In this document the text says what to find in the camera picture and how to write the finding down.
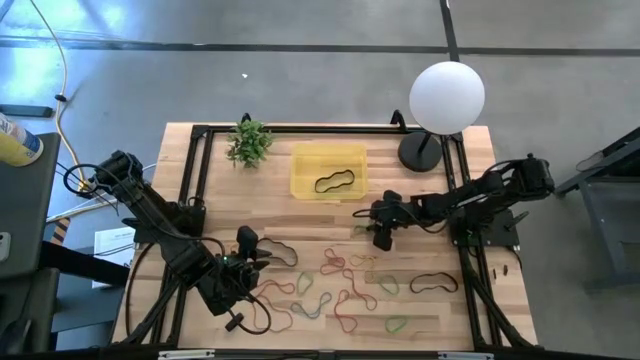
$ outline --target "brown rubber band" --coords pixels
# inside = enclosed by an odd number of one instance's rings
[[[269,331],[277,334],[277,333],[283,332],[283,331],[285,331],[287,329],[290,329],[293,326],[293,316],[291,316],[291,314],[289,314],[288,311],[276,309],[273,306],[273,304],[271,304],[271,300],[269,300],[269,298],[267,298],[264,295],[258,295],[258,296],[256,296],[256,298],[260,298],[263,302],[265,302],[266,304],[264,304],[264,305],[270,307],[271,311],[277,312],[277,313],[281,313],[281,314],[287,314],[287,316],[289,317],[289,325],[283,327],[282,329],[277,329],[277,330],[274,330],[273,328],[270,328]],[[251,303],[251,305],[253,306],[253,327],[255,327],[258,330],[264,330],[264,328],[258,327],[258,324],[257,324],[258,309],[256,309],[256,303],[253,302],[253,303]]]
[[[280,290],[280,292],[284,293],[284,294],[293,294],[296,291],[296,286],[293,283],[279,283],[275,280],[271,280],[271,279],[267,279],[263,282],[261,282],[260,284],[258,284],[258,286],[256,286],[256,289],[260,288],[262,286],[262,289],[258,292],[258,294],[254,295],[256,298],[260,298],[261,300],[264,300],[264,302],[266,304],[264,304],[265,306],[268,306],[271,308],[271,310],[273,310],[274,312],[277,313],[285,313],[287,314],[287,316],[289,317],[289,325],[283,327],[282,329],[277,329],[277,330],[273,330],[273,329],[269,329],[269,331],[274,332],[274,333],[279,333],[282,332],[284,330],[287,330],[289,328],[291,328],[293,326],[293,316],[291,316],[291,314],[289,314],[288,311],[286,310],[278,310],[276,309],[273,304],[271,304],[271,300],[269,300],[268,297],[266,297],[265,295],[262,295],[262,293],[264,293],[265,290],[267,290],[267,288],[269,286],[275,286],[276,288],[278,288],[278,290]],[[256,303],[255,301],[251,303],[251,306],[253,306],[253,327],[255,327],[258,330],[264,329],[264,328],[260,328],[257,325],[257,320],[258,320],[258,309],[256,308]]]
[[[351,269],[342,270],[342,276],[351,280],[351,288],[353,289],[353,293],[356,294],[357,297],[364,300],[367,310],[373,311],[378,307],[378,300],[376,300],[376,298],[374,298],[369,294],[361,293],[361,292],[358,292],[358,290],[356,290],[356,280],[355,280],[355,275],[353,274],[353,270]],[[371,303],[373,304],[373,307],[369,307],[369,301],[371,301]]]
[[[333,314],[335,315],[336,319],[338,319],[338,322],[340,323],[340,327],[342,328],[342,331],[345,334],[350,334],[358,327],[358,319],[356,319],[353,316],[338,314],[338,305],[344,303],[347,300],[349,300],[349,290],[346,290],[346,289],[340,290],[340,294],[338,294],[338,301],[336,302],[336,305],[333,307]],[[351,330],[347,330],[345,328],[345,324],[342,321],[343,319],[349,319],[353,321],[354,325],[353,325],[353,328],[351,328]]]
[[[367,267],[367,271],[364,272],[364,281],[366,282],[375,282],[376,276],[373,273],[373,269],[376,267],[376,260],[373,256],[370,255],[351,255],[349,258],[349,264],[355,267],[360,267],[364,265],[367,261],[370,262],[370,265]]]
[[[320,267],[320,274],[329,275],[336,273],[346,265],[346,261],[343,257],[336,255],[332,248],[324,250],[324,256],[327,258],[327,263]]]

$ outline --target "concrete floor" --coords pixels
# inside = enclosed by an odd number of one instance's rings
[[[188,43],[446,44],[437,0],[40,0],[63,37]],[[640,48],[635,0],[450,0],[460,46]],[[49,36],[17,0],[0,36]],[[386,123],[439,54],[144,52],[67,50],[72,101],[64,129],[83,162],[115,149],[155,162],[166,122]],[[527,152],[551,162],[557,182],[574,165],[640,124],[636,58],[463,56],[485,82],[478,124],[498,160]],[[55,49],[0,48],[2,103],[54,106],[62,72]],[[20,119],[35,133],[52,120]],[[70,164],[65,150],[60,161]],[[80,202],[56,180],[50,213]],[[524,276],[541,345],[637,358],[640,291],[588,295],[608,272],[582,200],[520,204]],[[104,209],[72,221],[66,243],[91,246],[119,220]]]

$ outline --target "green rubber band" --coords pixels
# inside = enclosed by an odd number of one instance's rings
[[[383,279],[391,279],[393,281],[393,285],[395,286],[395,291],[392,291],[390,288],[386,287],[382,282]],[[400,285],[398,285],[398,280],[392,275],[384,275],[378,278],[378,285],[382,288],[382,290],[386,291],[390,295],[398,295],[400,293]]]
[[[395,328],[390,328],[391,325],[389,323],[392,321],[400,321],[400,324],[398,324],[398,326],[396,326]],[[389,334],[395,334],[398,331],[402,330],[402,328],[404,328],[408,323],[409,318],[406,316],[390,316],[387,318],[387,320],[385,320],[384,328]]]
[[[305,287],[304,290],[300,291],[300,280],[303,277],[309,280],[309,285],[307,285],[307,287]],[[303,296],[304,294],[307,293],[307,290],[309,290],[311,285],[313,285],[313,275],[304,271],[301,272],[300,276],[298,276],[298,281],[296,282],[296,294],[298,294],[299,296]]]
[[[322,313],[322,307],[328,304],[331,301],[331,298],[332,296],[330,292],[325,292],[322,295],[320,295],[320,305],[318,305],[318,309],[312,312],[311,314],[309,314],[304,309],[304,307],[302,307],[302,303],[299,303],[299,302],[292,303],[291,306],[289,306],[289,309],[291,309],[291,311],[293,311],[294,313],[304,315],[309,319],[312,319],[312,320],[317,319]]]

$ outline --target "potted plant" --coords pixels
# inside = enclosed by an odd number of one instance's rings
[[[245,114],[242,120],[233,128],[233,133],[229,134],[227,140],[231,147],[227,150],[227,158],[236,162],[244,163],[245,168],[257,168],[261,160],[266,160],[267,149],[273,143],[273,136],[264,129],[264,124],[253,121]]]

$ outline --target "yellow container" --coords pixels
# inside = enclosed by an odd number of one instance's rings
[[[353,183],[322,192],[350,181]],[[291,194],[296,199],[362,199],[367,194],[367,189],[367,149],[364,145],[331,143],[294,145]]]

